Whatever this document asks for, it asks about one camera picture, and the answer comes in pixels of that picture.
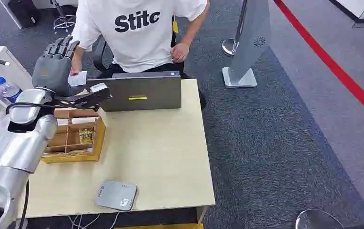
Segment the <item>person's right hand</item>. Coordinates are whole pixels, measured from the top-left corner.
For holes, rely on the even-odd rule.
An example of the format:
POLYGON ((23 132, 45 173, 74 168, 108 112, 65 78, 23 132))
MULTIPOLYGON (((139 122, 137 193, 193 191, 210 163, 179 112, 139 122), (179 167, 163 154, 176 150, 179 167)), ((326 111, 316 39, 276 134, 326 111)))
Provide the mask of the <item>person's right hand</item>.
POLYGON ((82 70, 82 57, 74 55, 71 61, 70 76, 76 76, 82 70))

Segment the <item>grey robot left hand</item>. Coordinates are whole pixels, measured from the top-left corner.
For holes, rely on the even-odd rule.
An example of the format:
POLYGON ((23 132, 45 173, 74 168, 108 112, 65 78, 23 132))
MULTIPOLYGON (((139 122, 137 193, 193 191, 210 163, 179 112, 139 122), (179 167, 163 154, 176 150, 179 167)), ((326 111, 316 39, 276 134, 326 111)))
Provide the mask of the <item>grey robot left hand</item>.
POLYGON ((82 86, 71 86, 68 83, 71 61, 79 43, 72 41, 72 36, 68 35, 49 44, 36 61, 32 74, 33 86, 49 89, 63 97, 80 93, 82 86))

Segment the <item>person's left hand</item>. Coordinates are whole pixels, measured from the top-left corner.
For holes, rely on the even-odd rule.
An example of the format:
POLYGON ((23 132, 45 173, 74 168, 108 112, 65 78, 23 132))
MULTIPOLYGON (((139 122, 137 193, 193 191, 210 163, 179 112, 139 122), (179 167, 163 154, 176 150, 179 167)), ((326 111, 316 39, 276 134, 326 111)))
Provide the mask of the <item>person's left hand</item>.
POLYGON ((184 62, 189 54, 190 44, 187 43, 179 43, 172 47, 171 49, 171 57, 173 62, 184 62))

